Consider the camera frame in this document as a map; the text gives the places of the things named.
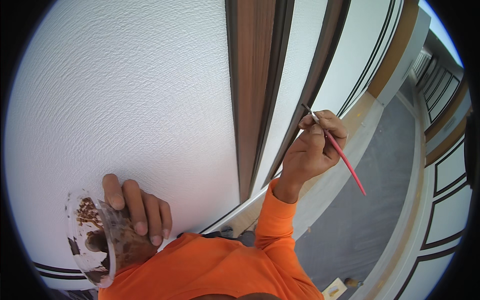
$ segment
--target wooden door frame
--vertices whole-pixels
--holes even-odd
[[[294,0],[226,0],[240,202],[252,192],[275,108]]]

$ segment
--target paint container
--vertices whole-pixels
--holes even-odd
[[[71,191],[65,210],[73,258],[99,288],[109,287],[115,274],[144,263],[158,249],[147,235],[135,233],[126,207],[115,210],[87,189]]]

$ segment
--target finger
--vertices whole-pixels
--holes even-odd
[[[123,193],[119,184],[119,179],[115,174],[107,174],[102,180],[103,191],[105,193],[105,202],[114,209],[121,210],[125,207]]]
[[[338,154],[336,149],[333,147],[332,142],[326,137],[325,137],[324,154],[327,158],[329,158],[331,166],[336,165],[337,162],[340,160],[340,154]]]
[[[163,237],[168,240],[170,232],[172,231],[172,213],[170,211],[170,205],[162,199],[158,199],[158,205],[160,206],[160,216],[162,217]]]
[[[315,121],[313,120],[312,115],[308,114],[300,120],[299,128],[300,129],[307,129],[307,127],[309,127],[312,124],[315,124]]]
[[[323,150],[325,147],[325,134],[323,128],[318,124],[312,125],[309,133],[310,136],[307,155],[311,159],[315,159],[323,155]]]
[[[158,205],[158,198],[147,194],[140,190],[142,194],[142,200],[144,202],[145,211],[148,221],[148,235],[150,241],[154,246],[160,246],[163,242],[162,237],[162,219],[160,217],[160,207]]]
[[[337,144],[343,149],[347,141],[348,132],[340,118],[327,109],[317,111],[315,114],[319,118],[320,125],[332,134]]]
[[[147,217],[145,215],[144,203],[140,188],[135,180],[126,180],[123,183],[123,196],[130,212],[133,228],[139,235],[145,235],[148,231]]]

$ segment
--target dark brown trim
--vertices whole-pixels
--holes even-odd
[[[425,130],[425,139],[427,142],[443,128],[448,120],[450,120],[460,103],[465,98],[467,92],[468,83],[464,77],[460,81],[452,100],[447,104],[440,115],[438,115],[438,118]]]
[[[447,103],[445,104],[445,106],[442,108],[442,110],[440,111],[440,113],[433,119],[431,119],[431,123],[433,124],[437,119],[438,117],[441,115],[441,113],[446,109],[446,107],[450,104],[450,102],[454,99],[453,96],[455,95],[457,89],[460,87],[460,81],[458,80],[458,78],[456,78],[455,76],[452,75],[452,79],[450,79],[450,82],[449,84],[453,81],[453,80],[456,80],[457,81],[457,84],[456,84],[456,87],[455,87],[455,91],[453,92],[452,96],[450,97],[450,99],[448,99]]]
[[[463,144],[465,139],[463,139],[461,142],[458,143],[457,146],[455,146],[454,149],[452,149],[444,158],[442,158],[438,163],[435,164],[435,183],[434,183],[434,188],[433,188],[433,196],[436,197],[438,195],[440,195],[441,193],[447,191],[448,189],[450,189],[451,187],[453,187],[454,185],[456,185],[457,183],[460,182],[460,180],[462,180],[465,176],[466,176],[466,173],[463,173],[463,175],[461,175],[460,177],[458,177],[457,179],[455,179],[453,182],[451,182],[449,185],[447,185],[446,187],[442,188],[441,190],[437,190],[437,179],[438,179],[438,166],[439,164],[441,164],[443,161],[445,161],[450,155],[452,155],[453,152],[455,152],[456,149],[458,149],[460,147],[461,144]]]
[[[75,270],[75,269],[63,269],[63,268],[51,267],[49,265],[39,264],[39,263],[36,263],[36,262],[33,262],[33,264],[37,268],[44,269],[44,270],[49,270],[49,271],[54,271],[54,272],[76,273],[76,274],[81,274],[82,273],[80,270]]]
[[[290,28],[292,25],[294,0],[276,0],[275,20],[272,32],[272,46],[270,51],[270,65],[268,70],[268,79],[265,92],[264,115],[262,125],[258,136],[257,153],[255,164],[253,166],[252,181],[250,183],[249,194],[253,190],[253,185],[260,167],[260,162],[265,149],[268,131],[272,122],[272,116],[275,109],[275,102],[282,78],[283,65],[287,54],[288,38],[290,37]]]
[[[430,111],[430,108],[429,105],[428,105],[428,102],[430,101],[431,97],[433,96],[433,94],[435,94],[435,92],[437,91],[437,88],[438,86],[440,85],[440,83],[442,83],[442,80],[444,79],[445,77],[445,74],[447,74],[447,69],[444,68],[444,72],[442,74],[442,77],[440,77],[440,80],[438,81],[437,85],[435,86],[435,88],[433,89],[433,92],[428,96],[428,98],[425,100],[425,103],[427,103],[427,109]]]
[[[378,50],[380,49],[380,45],[382,44],[384,38],[385,38],[385,34],[387,32],[387,29],[388,29],[388,26],[390,25],[390,20],[392,19],[392,14],[393,14],[393,10],[395,8],[395,1],[396,0],[390,0],[390,4],[388,6],[388,11],[387,11],[387,15],[386,15],[386,18],[385,18],[385,21],[384,21],[384,24],[382,26],[382,29],[380,31],[380,34],[378,35],[378,38],[377,38],[377,42],[375,44],[375,47],[373,48],[373,51],[372,53],[370,54],[370,57],[367,61],[367,64],[365,65],[365,68],[363,68],[363,71],[360,75],[360,77],[358,78],[357,82],[355,83],[355,85],[353,86],[353,89],[351,90],[350,94],[348,95],[346,101],[343,103],[342,107],[340,108],[340,110],[338,111],[337,113],[337,116],[341,116],[347,109],[348,107],[350,106],[351,102],[354,100],[354,96],[356,94],[356,92],[358,91],[358,88],[360,88],[360,85],[361,83],[363,82],[363,79],[365,79],[365,76],[367,75],[368,71],[370,70],[370,67],[372,66],[373,64],[373,61],[375,60],[375,57],[377,56],[377,53],[378,53]],[[398,6],[398,11],[396,13],[396,18],[395,18],[395,22],[394,22],[394,26],[393,26],[393,29],[392,31],[390,32],[390,36],[388,38],[388,41],[382,51],[382,54],[380,56],[380,59],[377,60],[377,63],[372,71],[372,73],[370,74],[368,80],[366,81],[365,85],[363,86],[363,91],[368,87],[368,85],[370,84],[370,82],[372,81],[373,79],[373,76],[375,75],[377,69],[378,69],[378,66],[379,64],[381,63],[382,59],[383,59],[383,56],[384,56],[384,53],[386,52],[386,50],[388,49],[388,46],[390,44],[390,41],[392,39],[392,35],[394,34],[394,29],[396,27],[396,24],[398,22],[398,18],[400,16],[400,13],[402,11],[402,7],[403,7],[403,2],[400,1],[401,4]]]
[[[432,81],[430,82],[430,84],[428,85],[427,89],[425,90],[425,92],[423,92],[423,95],[426,96],[428,91],[430,90],[430,88],[432,87],[432,84],[433,82],[435,81],[435,79],[437,78],[438,76],[438,73],[440,73],[440,69],[442,68],[442,66],[437,63],[437,65],[435,66],[435,68],[437,69],[437,72],[435,72],[435,69],[433,69],[432,71],[432,74],[435,73],[435,76],[432,78]]]
[[[285,153],[299,132],[297,124],[306,114],[305,109],[301,104],[304,103],[311,106],[317,96],[318,90],[322,85],[330,63],[332,62],[333,55],[347,18],[349,7],[350,0],[328,0],[322,29],[320,31],[317,47],[313,55],[312,64],[305,85],[303,86],[297,108],[292,116],[290,126],[282,141],[282,145],[280,146],[270,171],[268,172],[267,178],[265,179],[264,186],[273,178],[282,163]]]
[[[453,74],[450,72],[450,71],[446,71],[446,73],[449,73],[450,74],[450,78],[448,78],[448,81],[445,85],[445,87],[443,88],[442,92],[440,93],[440,95],[436,98],[435,102],[432,104],[432,107],[430,107],[428,109],[428,112],[430,112],[434,107],[435,105],[437,105],[438,101],[440,101],[440,99],[442,98],[442,96],[445,94],[445,91],[447,90],[447,88],[449,87],[450,83],[452,82],[452,80],[455,78],[455,80],[457,81],[457,84],[456,84],[456,87],[455,87],[455,91],[456,89],[458,88],[458,84],[460,83],[460,81],[455,77],[453,76]],[[450,100],[452,99],[453,95],[455,94],[455,91],[454,93],[450,96],[450,99],[448,99],[447,103],[445,105],[448,104],[448,102],[450,102]]]
[[[433,248],[433,247],[437,247],[437,246],[440,246],[440,245],[443,245],[443,244],[446,244],[450,241],[453,241],[453,240],[456,240],[458,239],[461,235],[462,235],[462,232],[463,230],[461,230],[460,232],[452,235],[452,236],[449,236],[448,238],[445,238],[445,239],[442,239],[442,240],[437,240],[435,242],[431,242],[431,243],[428,243],[427,244],[427,238],[428,238],[428,235],[430,234],[430,228],[432,227],[432,221],[433,221],[433,213],[435,211],[435,205],[436,204],[439,204],[440,202],[442,202],[443,200],[445,199],[448,199],[450,198],[451,196],[453,196],[454,194],[456,194],[458,191],[460,191],[461,189],[463,189],[465,186],[467,185],[467,182],[465,181],[464,183],[462,183],[460,186],[458,186],[456,189],[454,189],[453,191],[451,191],[450,193],[448,193],[447,195],[443,196],[442,198],[440,199],[437,199],[435,200],[433,203],[432,203],[432,208],[430,210],[430,218],[428,220],[428,225],[427,225],[427,231],[425,232],[425,237],[423,238],[423,242],[422,242],[422,245],[420,247],[420,250],[425,250],[425,249],[430,249],[430,248]]]
[[[439,158],[441,158],[445,153],[448,152],[448,150],[450,150],[453,145],[455,145],[458,140],[460,140],[462,138],[462,136],[465,134],[465,124],[467,123],[467,118],[464,117],[463,120],[457,125],[457,127],[452,131],[451,134],[449,134],[445,140],[443,142],[440,143],[440,145],[438,145],[435,149],[433,149],[430,153],[427,154],[427,164],[425,165],[425,167],[428,167],[429,165],[433,164],[435,161],[437,161]],[[458,128],[460,128],[461,126],[463,126],[463,130],[461,130],[459,132],[459,135],[457,137],[455,137],[455,139],[447,146],[444,147],[444,150],[442,152],[440,152],[437,156],[433,157],[430,155],[430,154],[433,154],[434,151],[436,151],[436,149],[438,147],[443,147],[444,143],[446,144],[448,142],[448,140],[450,140],[450,137],[454,134],[456,134],[458,132]]]
[[[423,80],[423,77],[425,77],[425,74],[427,73],[428,68],[432,65],[432,61],[433,61],[434,59],[436,60],[437,58],[436,58],[435,56],[432,56],[432,57],[430,58],[430,61],[428,62],[428,66],[425,68],[425,71],[422,73],[422,75],[420,76],[419,80],[417,81],[416,86],[417,86],[418,88],[423,89],[424,86],[427,84],[428,79],[427,79],[427,81],[425,82],[425,84],[424,84],[422,87],[420,87],[420,85],[419,85],[419,84],[421,83],[421,81]],[[433,67],[433,70],[432,70],[432,72],[430,73],[430,75],[431,75],[431,74],[433,73],[433,71],[435,70],[435,67],[437,66],[437,65],[436,65],[437,63],[438,63],[438,60],[435,61],[435,66]]]
[[[58,274],[51,274],[51,273],[45,273],[45,272],[42,272],[42,271],[38,271],[40,273],[41,276],[44,276],[44,277],[50,277],[50,278],[56,278],[56,279],[67,279],[67,280],[87,280],[87,278],[83,275],[81,276],[67,276],[67,275],[58,275]]]
[[[450,254],[452,254],[452,253],[455,252],[455,249],[456,249],[456,246],[455,246],[455,247],[452,247],[452,248],[450,248],[450,249],[441,251],[441,252],[437,252],[437,253],[433,253],[433,254],[423,255],[423,256],[417,257],[415,263],[413,264],[412,270],[411,270],[410,273],[408,274],[407,279],[405,280],[404,284],[403,284],[402,287],[400,288],[400,291],[398,291],[398,293],[397,293],[397,295],[395,296],[394,300],[398,300],[398,299],[400,298],[400,296],[402,295],[403,291],[407,288],[407,285],[408,285],[408,283],[410,282],[410,280],[412,279],[413,273],[414,273],[415,270],[417,269],[417,266],[418,266],[418,264],[419,264],[420,262],[425,262],[425,261],[429,261],[429,260],[432,260],[432,259],[436,259],[436,258],[440,258],[440,257],[444,257],[444,256],[447,256],[447,255],[450,255]]]
[[[250,197],[272,119],[294,0],[226,0],[240,202]]]

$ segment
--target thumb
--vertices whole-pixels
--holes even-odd
[[[321,155],[325,147],[325,134],[319,124],[310,127],[310,137],[308,141],[307,155],[310,158],[316,158]]]

